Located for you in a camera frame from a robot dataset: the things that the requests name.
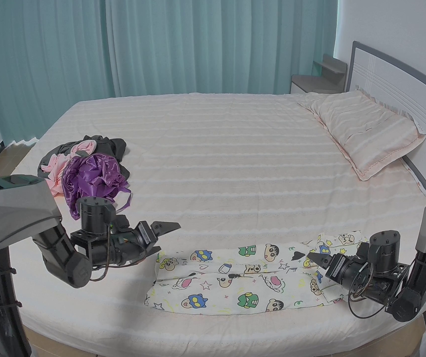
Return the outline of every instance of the bed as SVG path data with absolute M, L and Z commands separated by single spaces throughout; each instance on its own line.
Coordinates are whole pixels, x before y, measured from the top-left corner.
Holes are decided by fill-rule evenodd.
M 354 43 L 347 89 L 356 86 L 405 109 L 426 130 L 426 77 Z M 400 261 L 411 263 L 426 205 L 426 140 L 368 181 L 359 181 L 302 95 L 179 94 L 80 102 L 37 142 L 14 173 L 36 175 L 55 146 L 85 134 L 123 138 L 131 206 L 140 220 L 177 221 L 168 249 L 241 247 L 274 237 L 306 241 L 320 232 L 401 233 Z M 79 229 L 63 197 L 67 232 Z M 34 243 L 10 247 L 26 326 L 73 347 L 123 356 L 322 356 L 351 350 L 403 326 L 389 314 L 360 320 L 342 302 L 240 316 L 180 315 L 144 306 L 155 258 L 110 270 L 72 289 L 51 276 Z M 373 304 L 357 306 L 370 313 Z

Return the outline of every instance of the star print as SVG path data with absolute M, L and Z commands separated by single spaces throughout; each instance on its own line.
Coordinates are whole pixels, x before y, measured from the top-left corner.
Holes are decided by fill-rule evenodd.
M 213 284 L 209 284 L 207 281 L 205 281 L 204 283 L 200 283 L 200 286 L 202 286 L 202 287 L 203 287 L 203 290 L 205 290 L 205 289 L 210 290 L 210 287 L 211 287 L 212 285 L 213 285 Z

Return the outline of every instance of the nightstand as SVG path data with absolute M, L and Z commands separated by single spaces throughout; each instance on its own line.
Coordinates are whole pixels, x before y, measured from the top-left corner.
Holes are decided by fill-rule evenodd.
M 337 94 L 345 91 L 346 63 L 324 54 L 323 61 L 314 61 L 314 64 L 321 67 L 321 75 L 293 75 L 291 78 L 291 94 L 305 94 L 312 91 L 323 94 Z

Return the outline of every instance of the pink garment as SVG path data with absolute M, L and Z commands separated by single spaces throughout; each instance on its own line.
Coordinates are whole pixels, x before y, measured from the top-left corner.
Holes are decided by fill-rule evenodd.
M 57 194 L 63 194 L 62 172 L 70 160 L 76 156 L 77 152 L 84 151 L 87 153 L 87 155 L 91 155 L 96 147 L 97 142 L 95 140 L 85 140 L 73 146 L 68 155 L 64 155 L 63 153 L 59 155 L 53 154 L 51 155 L 47 165 L 41 165 L 43 172 L 49 172 L 46 181 L 48 182 L 49 189 L 51 190 L 53 196 L 56 196 Z

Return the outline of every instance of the white headboard panel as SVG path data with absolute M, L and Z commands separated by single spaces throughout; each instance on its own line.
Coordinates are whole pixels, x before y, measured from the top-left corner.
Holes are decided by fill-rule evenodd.
M 347 90 L 356 86 L 377 100 L 412 114 L 426 132 L 426 75 L 385 53 L 353 42 Z M 426 139 L 408 155 L 426 188 Z

